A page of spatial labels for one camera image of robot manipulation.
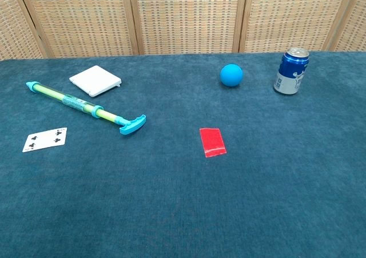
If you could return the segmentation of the blue ball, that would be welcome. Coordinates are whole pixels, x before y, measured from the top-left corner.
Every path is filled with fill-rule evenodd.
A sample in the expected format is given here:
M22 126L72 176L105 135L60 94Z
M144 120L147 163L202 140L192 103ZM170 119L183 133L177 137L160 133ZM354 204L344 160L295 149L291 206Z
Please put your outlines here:
M238 86L243 79L243 70L236 64L225 65L220 71L220 81L228 87Z

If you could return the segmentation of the teal velvet tablecloth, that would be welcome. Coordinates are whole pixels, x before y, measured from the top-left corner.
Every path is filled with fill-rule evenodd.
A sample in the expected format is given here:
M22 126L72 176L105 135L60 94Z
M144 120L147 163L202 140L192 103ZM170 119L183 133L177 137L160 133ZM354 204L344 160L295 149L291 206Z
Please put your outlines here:
M0 61L0 258L366 258L366 52L312 52L294 96L273 89L280 61ZM69 80L95 65L120 87L91 97ZM29 81L146 122L122 135ZM64 145L22 152L58 128ZM226 154L206 158L200 128Z

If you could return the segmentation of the white square plastic box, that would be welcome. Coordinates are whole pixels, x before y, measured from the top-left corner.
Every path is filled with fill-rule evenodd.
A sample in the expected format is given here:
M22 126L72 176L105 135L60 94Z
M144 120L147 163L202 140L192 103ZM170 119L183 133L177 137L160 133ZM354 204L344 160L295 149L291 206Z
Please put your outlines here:
M114 87L120 87L122 83L119 77L98 65L73 75L69 80L91 97L98 96Z

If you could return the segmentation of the green and cyan water pump toy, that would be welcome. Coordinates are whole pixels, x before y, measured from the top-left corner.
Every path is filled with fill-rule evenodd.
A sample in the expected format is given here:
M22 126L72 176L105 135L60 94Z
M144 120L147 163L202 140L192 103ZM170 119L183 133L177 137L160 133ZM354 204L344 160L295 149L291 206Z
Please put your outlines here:
M64 94L48 86L40 84L37 81L29 81L26 83L26 86L30 89L30 91L34 93L41 93L44 96L53 98L70 108L89 114L94 118L103 118L104 120L108 120L112 123L119 125L119 130L122 135L128 135L135 132L136 130L141 128L146 122L146 115L144 114L133 120L127 120L121 116L107 112L100 105L95 105L75 96Z

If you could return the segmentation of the woven rattan folding screen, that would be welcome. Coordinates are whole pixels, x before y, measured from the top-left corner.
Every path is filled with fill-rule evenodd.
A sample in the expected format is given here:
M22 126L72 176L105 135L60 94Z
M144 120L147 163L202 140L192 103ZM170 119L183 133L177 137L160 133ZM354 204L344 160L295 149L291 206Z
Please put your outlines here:
M366 0L0 0L0 61L366 51Z

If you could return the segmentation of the blue and white drink can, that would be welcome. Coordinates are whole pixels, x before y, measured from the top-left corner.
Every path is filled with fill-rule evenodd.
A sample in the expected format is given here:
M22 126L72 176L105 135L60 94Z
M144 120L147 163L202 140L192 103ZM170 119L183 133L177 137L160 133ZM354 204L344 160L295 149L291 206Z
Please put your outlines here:
M309 52L300 47L290 47L284 53L274 82L275 91L284 95L298 92L309 64Z

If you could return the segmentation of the four of clubs playing card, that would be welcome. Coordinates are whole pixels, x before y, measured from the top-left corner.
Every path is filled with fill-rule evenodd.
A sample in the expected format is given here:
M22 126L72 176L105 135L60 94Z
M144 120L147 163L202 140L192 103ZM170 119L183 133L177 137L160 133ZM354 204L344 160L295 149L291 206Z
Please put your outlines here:
M28 135L22 152L64 145L67 128L58 128Z

